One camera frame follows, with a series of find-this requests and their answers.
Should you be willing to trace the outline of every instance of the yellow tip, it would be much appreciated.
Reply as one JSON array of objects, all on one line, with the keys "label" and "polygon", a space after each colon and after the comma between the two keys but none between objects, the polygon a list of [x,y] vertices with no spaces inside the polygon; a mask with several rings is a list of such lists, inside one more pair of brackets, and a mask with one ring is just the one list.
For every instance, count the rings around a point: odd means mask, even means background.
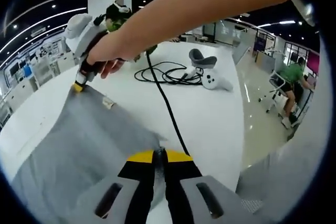
[{"label": "yellow tip", "polygon": [[75,89],[76,92],[81,92],[83,90],[83,87],[81,87],[76,83],[74,83],[73,88]]}]

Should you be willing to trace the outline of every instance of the shiny floor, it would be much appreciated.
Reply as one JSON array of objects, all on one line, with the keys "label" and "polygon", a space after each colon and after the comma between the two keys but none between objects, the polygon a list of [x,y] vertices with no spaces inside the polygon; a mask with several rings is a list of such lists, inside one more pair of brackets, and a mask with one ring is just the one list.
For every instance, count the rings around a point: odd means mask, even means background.
[{"label": "shiny floor", "polygon": [[278,105],[270,113],[266,113],[270,95],[258,102],[258,98],[263,98],[273,87],[268,82],[269,74],[257,67],[251,53],[247,53],[236,68],[244,106],[243,170],[283,146],[291,131],[286,130],[278,116],[286,98],[277,97]]}]

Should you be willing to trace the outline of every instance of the white table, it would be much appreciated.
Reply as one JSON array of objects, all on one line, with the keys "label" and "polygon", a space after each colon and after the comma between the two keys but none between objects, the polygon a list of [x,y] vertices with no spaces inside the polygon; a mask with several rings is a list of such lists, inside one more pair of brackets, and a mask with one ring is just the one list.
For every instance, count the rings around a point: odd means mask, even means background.
[{"label": "white table", "polygon": [[[152,64],[169,60],[190,66],[188,53],[193,48],[198,48],[205,57],[217,56],[216,68],[233,84],[233,92],[207,90],[202,86],[163,84],[162,88],[184,142],[202,174],[214,176],[235,191],[243,153],[244,115],[231,50],[186,42],[164,42],[151,55]],[[105,80],[96,77],[89,85],[128,110],[143,126],[166,138],[163,146],[182,151],[156,85],[136,81],[133,77],[135,71],[146,66],[145,57],[137,63],[127,62],[117,73]],[[74,67],[43,85],[22,104],[3,128],[0,134],[0,160],[9,181],[55,123],[77,69]],[[156,215],[169,215],[169,212],[152,212],[149,222],[152,218],[155,222]]]}]

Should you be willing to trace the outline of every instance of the green shirt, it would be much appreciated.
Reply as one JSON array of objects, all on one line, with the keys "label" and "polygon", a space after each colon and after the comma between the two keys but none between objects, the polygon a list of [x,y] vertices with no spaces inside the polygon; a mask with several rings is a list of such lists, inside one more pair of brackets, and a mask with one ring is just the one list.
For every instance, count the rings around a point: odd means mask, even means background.
[{"label": "green shirt", "polygon": [[297,63],[285,66],[280,71],[280,76],[290,83],[297,82],[303,77],[303,67]]}]

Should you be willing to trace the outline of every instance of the white controller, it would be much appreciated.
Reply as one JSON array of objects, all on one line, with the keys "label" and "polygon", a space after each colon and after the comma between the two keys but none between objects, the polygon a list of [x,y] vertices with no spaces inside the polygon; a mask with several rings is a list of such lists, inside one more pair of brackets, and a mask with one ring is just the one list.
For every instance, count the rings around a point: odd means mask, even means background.
[{"label": "white controller", "polygon": [[214,69],[204,69],[202,76],[202,85],[206,89],[220,89],[232,91],[232,84],[224,77],[220,76]]}]

